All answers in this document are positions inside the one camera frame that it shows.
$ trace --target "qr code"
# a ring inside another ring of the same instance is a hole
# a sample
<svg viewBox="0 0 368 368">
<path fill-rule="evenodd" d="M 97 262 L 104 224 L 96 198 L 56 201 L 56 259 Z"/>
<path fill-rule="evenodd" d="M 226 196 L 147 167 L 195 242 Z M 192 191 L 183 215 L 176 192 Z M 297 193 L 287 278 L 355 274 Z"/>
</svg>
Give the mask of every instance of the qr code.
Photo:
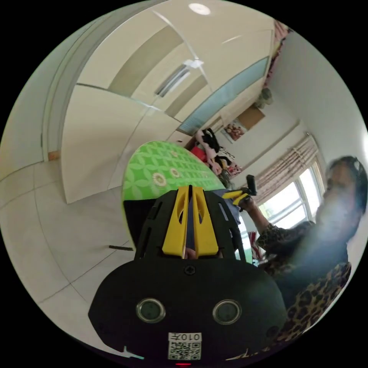
<svg viewBox="0 0 368 368">
<path fill-rule="evenodd" d="M 200 360 L 200 342 L 174 342 L 169 341 L 168 359 Z"/>
</svg>

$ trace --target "blue glass panel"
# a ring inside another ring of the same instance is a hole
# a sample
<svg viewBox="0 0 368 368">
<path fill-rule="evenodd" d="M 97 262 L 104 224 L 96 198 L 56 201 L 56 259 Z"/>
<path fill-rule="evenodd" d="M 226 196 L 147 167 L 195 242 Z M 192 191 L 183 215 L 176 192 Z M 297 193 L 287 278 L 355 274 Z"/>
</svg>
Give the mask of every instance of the blue glass panel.
<svg viewBox="0 0 368 368">
<path fill-rule="evenodd" d="M 266 73 L 267 63 L 268 57 L 265 57 L 230 79 L 198 106 L 198 108 L 185 119 L 179 129 L 188 134 L 194 134 L 220 109 L 233 101 L 239 93 L 262 78 Z"/>
</svg>

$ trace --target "baseboard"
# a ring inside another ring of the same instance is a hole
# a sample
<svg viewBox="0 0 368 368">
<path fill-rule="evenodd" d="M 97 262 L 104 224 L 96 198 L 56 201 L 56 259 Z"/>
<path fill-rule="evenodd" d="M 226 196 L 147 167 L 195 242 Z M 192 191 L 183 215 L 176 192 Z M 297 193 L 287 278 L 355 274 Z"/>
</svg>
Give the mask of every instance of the baseboard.
<svg viewBox="0 0 368 368">
<path fill-rule="evenodd" d="M 60 151 L 52 151 L 48 153 L 49 161 L 58 160 L 60 158 Z"/>
</svg>

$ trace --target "green tablecloth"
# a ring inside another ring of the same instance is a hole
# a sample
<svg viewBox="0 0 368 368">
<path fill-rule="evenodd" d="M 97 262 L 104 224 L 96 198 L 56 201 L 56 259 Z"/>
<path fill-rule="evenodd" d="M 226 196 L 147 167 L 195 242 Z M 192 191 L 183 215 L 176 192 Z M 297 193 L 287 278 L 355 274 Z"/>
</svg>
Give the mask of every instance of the green tablecloth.
<svg viewBox="0 0 368 368">
<path fill-rule="evenodd" d="M 129 160 L 123 177 L 122 202 L 155 199 L 187 185 L 207 191 L 224 189 L 212 170 L 185 148 L 170 142 L 148 142 Z"/>
</svg>

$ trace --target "dark hair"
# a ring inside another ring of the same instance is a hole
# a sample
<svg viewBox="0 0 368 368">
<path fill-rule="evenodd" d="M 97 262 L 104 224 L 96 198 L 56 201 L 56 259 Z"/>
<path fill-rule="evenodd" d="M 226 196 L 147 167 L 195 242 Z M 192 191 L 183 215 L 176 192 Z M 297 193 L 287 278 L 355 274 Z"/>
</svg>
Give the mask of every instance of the dark hair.
<svg viewBox="0 0 368 368">
<path fill-rule="evenodd" d="M 345 164 L 355 181 L 355 202 L 358 209 L 360 209 L 363 214 L 367 209 L 367 195 L 368 195 L 368 178 L 367 172 L 364 169 L 362 163 L 353 156 L 343 156 L 336 160 L 333 160 L 326 171 L 327 174 L 336 166 L 340 164 Z"/>
</svg>

